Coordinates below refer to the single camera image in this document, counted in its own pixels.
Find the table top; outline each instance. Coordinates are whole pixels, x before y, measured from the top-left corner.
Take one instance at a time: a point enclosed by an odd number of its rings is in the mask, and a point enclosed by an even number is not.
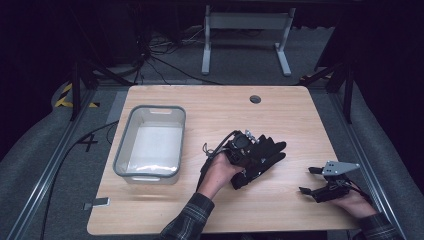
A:
[[[254,104],[250,97],[261,102]],[[180,177],[174,185],[128,184],[113,171],[113,161],[131,109],[138,105],[181,106],[186,111]],[[206,160],[204,143],[215,148],[233,130],[250,130],[274,141],[286,141],[286,158],[249,185],[225,186],[214,198],[205,228],[211,232],[354,229],[355,220],[342,209],[316,203],[298,187],[325,186],[308,167],[337,161],[312,98],[300,86],[135,86],[129,89],[110,149],[88,232],[159,233],[175,218],[195,191]]]

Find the plaid sleeve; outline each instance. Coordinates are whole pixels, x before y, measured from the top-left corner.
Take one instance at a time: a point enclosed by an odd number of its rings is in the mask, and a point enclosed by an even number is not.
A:
[[[403,239],[383,213],[359,219],[359,226],[367,240]]]
[[[195,193],[181,213],[160,233],[158,239],[199,239],[215,204],[200,193]]]

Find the tape mark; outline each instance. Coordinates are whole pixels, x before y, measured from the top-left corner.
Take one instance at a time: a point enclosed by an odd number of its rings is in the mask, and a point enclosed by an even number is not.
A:
[[[59,100],[57,100],[56,104],[54,105],[55,107],[74,107],[74,104],[72,102],[66,101],[66,97],[68,96],[68,93],[71,91],[71,89],[72,89],[72,82],[69,81],[68,85],[65,86],[62,93],[60,94]],[[90,103],[89,107],[92,107],[92,108],[100,107],[100,103],[92,102]]]
[[[90,151],[90,148],[91,148],[91,145],[92,144],[97,144],[98,143],[98,141],[94,141],[94,133],[90,134],[90,136],[89,136],[90,139],[89,140],[87,140],[87,138],[78,142],[79,144],[87,144],[87,148],[85,149],[85,152],[89,152]]]

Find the plastic storage bin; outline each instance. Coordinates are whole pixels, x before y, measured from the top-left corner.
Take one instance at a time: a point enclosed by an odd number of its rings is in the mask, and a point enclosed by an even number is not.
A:
[[[115,173],[128,183],[176,183],[185,119],[185,110],[178,106],[135,107],[116,153]]]

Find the metal frame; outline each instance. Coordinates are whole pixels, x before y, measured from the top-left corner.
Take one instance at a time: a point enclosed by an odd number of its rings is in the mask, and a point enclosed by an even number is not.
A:
[[[54,180],[54,176],[59,171],[59,167],[66,152],[66,147],[68,146],[69,141],[71,140],[76,128],[78,127],[84,112],[87,110],[91,100],[93,99],[94,94],[95,90],[88,90],[85,93],[81,111],[76,115],[74,121],[69,122],[69,125],[67,126],[62,138],[59,141],[59,144],[57,145],[53,155],[47,163],[43,174],[35,184],[30,197],[28,198],[24,208],[21,211],[21,214],[19,215],[6,239],[24,238],[24,234],[31,224],[32,218],[43,201],[46,192],[49,190],[49,187]]]
[[[222,13],[212,12],[210,6],[206,6],[205,13],[205,48],[203,50],[202,74],[208,75],[211,58],[211,29],[273,29],[282,30],[282,38],[279,43],[275,43],[281,68],[284,76],[291,76],[289,64],[284,47],[293,22],[295,8],[291,8],[289,13]]]
[[[372,169],[369,160],[367,158],[367,155],[365,154],[364,149],[361,146],[361,143],[355,133],[355,130],[353,129],[352,125],[345,120],[344,111],[342,109],[342,103],[341,100],[337,97],[336,94],[332,93],[329,94],[331,103],[333,107],[336,109],[338,113],[338,117],[340,122],[343,124],[346,133],[349,136],[349,139],[352,142],[352,146],[354,147],[354,150],[358,156],[359,164],[361,165],[361,172],[364,175],[365,181],[367,182],[367,185],[370,189],[370,193],[372,195],[372,198],[380,212],[383,212],[386,217],[389,219],[389,221],[393,224],[393,226],[398,230],[399,234],[406,239],[405,233],[403,232],[400,223],[393,212],[393,209],[387,199],[386,193],[381,187],[380,182],[378,181],[377,176],[374,173],[374,170]]]

